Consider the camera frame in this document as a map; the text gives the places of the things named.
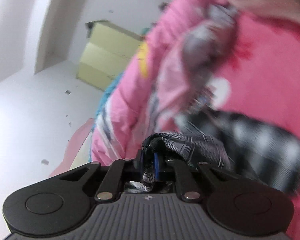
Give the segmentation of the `black white plaid pants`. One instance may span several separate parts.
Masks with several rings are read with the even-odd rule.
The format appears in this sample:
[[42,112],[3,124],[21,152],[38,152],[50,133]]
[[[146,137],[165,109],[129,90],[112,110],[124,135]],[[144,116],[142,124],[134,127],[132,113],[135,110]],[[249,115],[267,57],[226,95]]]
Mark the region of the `black white plaid pants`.
[[241,113],[205,109],[177,117],[179,132],[150,135],[142,143],[145,171],[126,184],[129,193],[153,190],[154,153],[190,167],[205,161],[285,193],[300,187],[300,139],[281,127]]

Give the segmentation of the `pink white bed headboard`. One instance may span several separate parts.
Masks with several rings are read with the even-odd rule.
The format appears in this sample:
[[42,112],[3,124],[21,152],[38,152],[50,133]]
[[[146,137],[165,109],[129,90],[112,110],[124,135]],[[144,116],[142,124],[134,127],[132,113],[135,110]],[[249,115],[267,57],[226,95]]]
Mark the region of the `pink white bed headboard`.
[[94,119],[88,119],[70,138],[62,162],[49,175],[53,177],[89,162]]

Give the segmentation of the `pink blue patterned duvet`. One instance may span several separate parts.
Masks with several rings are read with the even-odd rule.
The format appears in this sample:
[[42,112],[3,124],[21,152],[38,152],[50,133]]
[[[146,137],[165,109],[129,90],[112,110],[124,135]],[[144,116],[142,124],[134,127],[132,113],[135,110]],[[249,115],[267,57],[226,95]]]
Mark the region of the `pink blue patterned duvet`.
[[226,0],[173,0],[97,115],[90,159],[134,158],[151,134],[176,131],[177,116],[209,95],[213,72],[234,47],[237,16]]

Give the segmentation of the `pale yellow wardrobe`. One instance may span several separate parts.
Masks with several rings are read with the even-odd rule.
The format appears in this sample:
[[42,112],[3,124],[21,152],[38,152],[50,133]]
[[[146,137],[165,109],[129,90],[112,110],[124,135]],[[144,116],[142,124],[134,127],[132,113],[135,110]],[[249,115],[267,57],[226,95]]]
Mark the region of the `pale yellow wardrobe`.
[[88,42],[81,55],[77,78],[100,90],[105,90],[134,56],[141,36],[100,20],[88,22]]

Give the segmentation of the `pink floral bed blanket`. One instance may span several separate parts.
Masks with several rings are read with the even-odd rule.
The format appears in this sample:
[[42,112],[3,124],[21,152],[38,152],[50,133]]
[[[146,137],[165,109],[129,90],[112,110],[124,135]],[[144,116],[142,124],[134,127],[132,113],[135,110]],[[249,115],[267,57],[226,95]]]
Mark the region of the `pink floral bed blanket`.
[[300,138],[300,24],[242,12],[233,53],[211,82],[213,107]]

